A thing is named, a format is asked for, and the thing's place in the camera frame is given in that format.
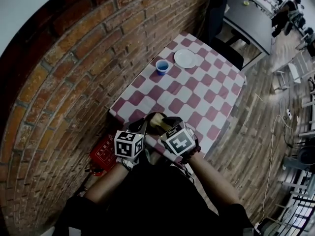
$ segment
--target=floor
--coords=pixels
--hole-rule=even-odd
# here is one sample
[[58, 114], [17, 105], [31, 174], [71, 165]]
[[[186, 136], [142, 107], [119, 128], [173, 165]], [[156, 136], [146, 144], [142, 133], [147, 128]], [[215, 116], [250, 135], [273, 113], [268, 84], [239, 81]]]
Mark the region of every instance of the floor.
[[[230, 28], [224, 26], [219, 38], [223, 41], [231, 37]], [[281, 33], [273, 45], [271, 56], [262, 59], [246, 72], [247, 85], [243, 86], [237, 104], [223, 127], [217, 141], [206, 155], [210, 162], [239, 191], [239, 195], [247, 214], [253, 224], [263, 217], [262, 202], [265, 198], [268, 172], [271, 159], [272, 127], [276, 116], [285, 116], [290, 106], [293, 119], [288, 122], [294, 130], [294, 141], [298, 142], [297, 134], [306, 131], [305, 125], [310, 118], [310, 108], [302, 109], [302, 101], [309, 101], [308, 84], [296, 85], [290, 90], [275, 90], [279, 86], [279, 78], [270, 74], [270, 70], [288, 62], [296, 53], [295, 46], [300, 43], [298, 32], [291, 31], [288, 36]], [[257, 49], [239, 40], [232, 46], [245, 58], [245, 63], [254, 57]], [[280, 181], [290, 180], [290, 169], [282, 169], [282, 160], [286, 155], [296, 153], [289, 148], [283, 136], [284, 124], [280, 118], [275, 122], [273, 136], [273, 158], [271, 174], [266, 192], [265, 217], [271, 217], [280, 204], [288, 189]], [[286, 129], [286, 140], [290, 140]], [[206, 197], [201, 184], [197, 189], [206, 199], [209, 208], [215, 210]]]

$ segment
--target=red and white checkered tablecloth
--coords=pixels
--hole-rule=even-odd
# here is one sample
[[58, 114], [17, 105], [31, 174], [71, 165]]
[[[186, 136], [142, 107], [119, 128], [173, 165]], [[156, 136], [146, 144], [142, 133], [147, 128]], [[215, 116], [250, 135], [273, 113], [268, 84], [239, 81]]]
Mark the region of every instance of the red and white checkered tablecloth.
[[[191, 69], [176, 66], [174, 53], [189, 49], [197, 64]], [[160, 59], [170, 63], [164, 76], [156, 73]], [[195, 130], [201, 151], [207, 153], [220, 133], [241, 91], [245, 75], [223, 56], [196, 37], [183, 32], [170, 42], [126, 88], [109, 112], [123, 123], [136, 121], [151, 112], [179, 116]], [[163, 153], [158, 137], [146, 142]]]

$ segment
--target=paper plate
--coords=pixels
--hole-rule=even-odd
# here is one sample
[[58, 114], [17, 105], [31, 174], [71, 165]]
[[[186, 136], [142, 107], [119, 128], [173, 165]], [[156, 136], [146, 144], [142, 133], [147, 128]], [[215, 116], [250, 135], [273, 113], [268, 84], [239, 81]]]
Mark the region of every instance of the paper plate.
[[187, 49], [178, 50], [174, 54], [174, 60], [182, 68], [193, 68], [196, 65], [195, 54]]

